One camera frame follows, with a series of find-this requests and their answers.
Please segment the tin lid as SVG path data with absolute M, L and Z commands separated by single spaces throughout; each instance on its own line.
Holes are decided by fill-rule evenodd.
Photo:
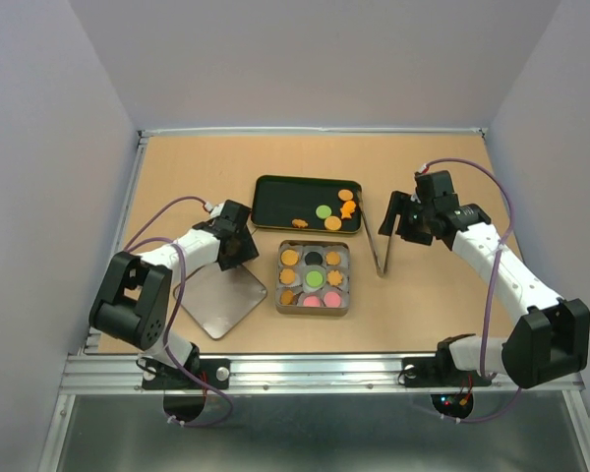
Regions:
M 266 287 L 243 265 L 206 265 L 186 278 L 181 307 L 211 338 L 219 340 L 266 298 Z

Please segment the metal tongs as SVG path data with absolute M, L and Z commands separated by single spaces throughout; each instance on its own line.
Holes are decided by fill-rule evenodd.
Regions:
M 380 278 L 385 278 L 388 274 L 388 267 L 390 262 L 390 253 L 391 253 L 391 237 L 386 237 L 386 246 L 385 250 L 382 253 L 379 250 L 379 245 L 377 243 L 377 235 L 374 233 L 372 229 L 372 225 L 370 224 L 370 220 L 367 216 L 366 207 L 364 204 L 363 193 L 361 191 L 357 192 L 356 200 L 358 201 L 358 207 L 361 214 L 362 224 L 365 228 L 365 232 L 368 239 L 368 244 L 370 247 L 370 251 L 374 260 L 375 268 L 377 276 Z

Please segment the black round cookie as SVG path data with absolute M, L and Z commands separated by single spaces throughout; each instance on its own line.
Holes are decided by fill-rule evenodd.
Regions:
M 306 254 L 304 261 L 307 266 L 320 266 L 324 258 L 319 252 L 312 251 Z

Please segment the pink round cookie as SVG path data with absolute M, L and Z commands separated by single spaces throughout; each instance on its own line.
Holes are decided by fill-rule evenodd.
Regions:
M 338 292 L 328 291 L 324 295 L 324 305 L 328 308 L 340 308 L 342 297 Z
M 302 305 L 304 307 L 318 308 L 322 305 L 322 301 L 318 296 L 309 295 L 304 299 Z

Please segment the orange flower cookie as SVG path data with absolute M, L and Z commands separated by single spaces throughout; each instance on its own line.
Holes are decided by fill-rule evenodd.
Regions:
M 340 270 L 334 269 L 327 273 L 326 281 L 329 285 L 338 287 L 343 283 L 344 276 Z

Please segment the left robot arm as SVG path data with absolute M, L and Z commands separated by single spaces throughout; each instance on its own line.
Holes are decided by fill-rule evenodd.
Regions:
M 259 255 L 248 228 L 249 207 L 227 200 L 205 209 L 209 219 L 183 236 L 163 239 L 162 246 L 139 255 L 115 254 L 88 316 L 91 327 L 164 364 L 165 376 L 179 387 L 198 379 L 200 350 L 167 321 L 171 289 L 205 266 L 217 264 L 226 271 Z

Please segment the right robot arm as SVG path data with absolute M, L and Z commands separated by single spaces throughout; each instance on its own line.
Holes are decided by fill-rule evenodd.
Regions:
M 430 368 L 439 381 L 454 384 L 476 372 L 507 375 L 528 389 L 587 367 L 588 307 L 542 282 L 506 245 L 480 206 L 460 202 L 447 171 L 422 171 L 415 176 L 413 193 L 392 192 L 379 232 L 425 246 L 443 242 L 487 283 L 486 302 L 499 300 L 512 319 L 506 338 L 483 331 L 441 341 Z

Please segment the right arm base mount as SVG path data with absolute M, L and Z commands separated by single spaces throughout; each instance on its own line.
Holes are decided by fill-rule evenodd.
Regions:
M 489 386 L 475 371 L 458 370 L 450 361 L 440 361 L 435 356 L 409 356 L 402 360 L 398 383 L 408 388 Z

